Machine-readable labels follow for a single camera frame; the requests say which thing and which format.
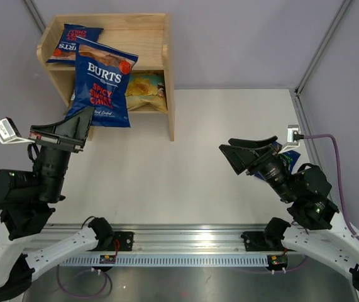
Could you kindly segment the blue Burts spicy chilli bag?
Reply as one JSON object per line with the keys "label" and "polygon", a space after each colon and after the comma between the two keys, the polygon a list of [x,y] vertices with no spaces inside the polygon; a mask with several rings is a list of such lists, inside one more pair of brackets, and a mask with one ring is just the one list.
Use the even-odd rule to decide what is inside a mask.
{"label": "blue Burts spicy chilli bag", "polygon": [[75,24],[64,24],[64,30],[55,50],[51,54],[47,63],[61,63],[67,65],[75,64],[75,54],[77,48],[77,37],[96,42],[103,32],[103,28],[87,27]]}

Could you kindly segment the tan kettle cooked chips bag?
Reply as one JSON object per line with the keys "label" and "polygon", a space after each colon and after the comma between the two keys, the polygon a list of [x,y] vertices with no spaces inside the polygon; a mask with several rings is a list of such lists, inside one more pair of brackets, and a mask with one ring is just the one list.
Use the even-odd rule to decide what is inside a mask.
{"label": "tan kettle cooked chips bag", "polygon": [[167,113],[165,80],[160,71],[139,71],[130,75],[125,92],[128,111],[149,106]]}

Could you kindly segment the light blue cassava chips bag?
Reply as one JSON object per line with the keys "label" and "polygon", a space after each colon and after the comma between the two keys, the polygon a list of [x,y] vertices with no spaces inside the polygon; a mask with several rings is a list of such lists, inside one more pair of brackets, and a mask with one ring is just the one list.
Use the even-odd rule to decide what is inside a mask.
{"label": "light blue cassava chips bag", "polygon": [[71,103],[72,101],[74,101],[74,99],[75,99],[75,91],[73,90],[69,102]]}

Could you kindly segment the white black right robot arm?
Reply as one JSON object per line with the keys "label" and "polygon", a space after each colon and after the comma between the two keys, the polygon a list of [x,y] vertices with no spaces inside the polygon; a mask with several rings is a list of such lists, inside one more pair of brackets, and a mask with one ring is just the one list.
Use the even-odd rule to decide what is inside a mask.
{"label": "white black right robot arm", "polygon": [[301,252],[333,268],[359,292],[359,232],[348,220],[345,207],[337,207],[328,198],[332,186],[318,165],[305,163],[296,173],[289,170],[285,153],[304,139],[293,128],[280,147],[273,136],[259,141],[231,138],[219,149],[236,174],[260,174],[289,206],[295,224],[272,218],[263,232],[264,244]]}

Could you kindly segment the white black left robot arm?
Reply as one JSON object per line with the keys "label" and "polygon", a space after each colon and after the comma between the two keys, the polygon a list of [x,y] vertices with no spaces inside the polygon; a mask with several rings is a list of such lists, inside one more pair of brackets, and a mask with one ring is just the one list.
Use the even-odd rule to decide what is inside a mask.
{"label": "white black left robot arm", "polygon": [[70,156],[83,150],[94,114],[86,107],[62,121],[32,126],[23,138],[11,118],[0,120],[0,142],[27,144],[30,171],[0,169],[0,301],[24,293],[42,274],[88,250],[107,250],[114,231],[104,218],[93,218],[75,235],[35,252],[27,246],[62,201]]}

